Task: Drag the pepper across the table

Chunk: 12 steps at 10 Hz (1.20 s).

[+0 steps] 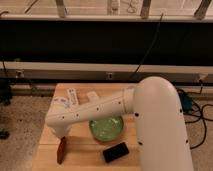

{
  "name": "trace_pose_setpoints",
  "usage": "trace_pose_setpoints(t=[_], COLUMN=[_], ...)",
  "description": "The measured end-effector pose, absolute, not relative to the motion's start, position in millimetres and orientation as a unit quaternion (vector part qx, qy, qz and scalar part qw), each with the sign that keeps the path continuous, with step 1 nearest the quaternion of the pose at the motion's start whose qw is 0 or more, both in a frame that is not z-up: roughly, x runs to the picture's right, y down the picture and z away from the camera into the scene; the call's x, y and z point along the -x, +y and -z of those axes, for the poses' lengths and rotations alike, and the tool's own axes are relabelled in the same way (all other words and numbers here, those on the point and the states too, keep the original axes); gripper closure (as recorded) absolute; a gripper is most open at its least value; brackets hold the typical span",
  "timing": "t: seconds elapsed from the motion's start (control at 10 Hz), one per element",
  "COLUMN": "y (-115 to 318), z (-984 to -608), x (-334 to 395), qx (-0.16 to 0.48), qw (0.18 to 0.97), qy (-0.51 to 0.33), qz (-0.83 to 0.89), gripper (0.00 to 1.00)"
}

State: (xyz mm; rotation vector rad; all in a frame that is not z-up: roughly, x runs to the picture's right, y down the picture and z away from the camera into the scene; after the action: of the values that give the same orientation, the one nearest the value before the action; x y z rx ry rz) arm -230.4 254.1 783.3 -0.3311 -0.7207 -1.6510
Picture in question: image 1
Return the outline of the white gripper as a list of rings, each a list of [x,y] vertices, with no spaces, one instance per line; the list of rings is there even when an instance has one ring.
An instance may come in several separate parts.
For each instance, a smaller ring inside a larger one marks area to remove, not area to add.
[[[65,98],[65,97],[55,97],[52,101],[52,110],[54,114],[61,114],[67,112],[69,109],[77,107],[79,101],[77,98]],[[62,138],[67,136],[71,126],[70,125],[59,125],[53,127],[53,133],[56,137]]]

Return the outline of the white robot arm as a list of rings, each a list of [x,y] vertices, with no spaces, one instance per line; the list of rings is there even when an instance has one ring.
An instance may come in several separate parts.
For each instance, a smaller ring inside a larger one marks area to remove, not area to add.
[[[183,109],[176,88],[151,76],[131,88],[75,107],[52,100],[45,122],[62,138],[74,123],[132,114],[141,171],[194,171]]]

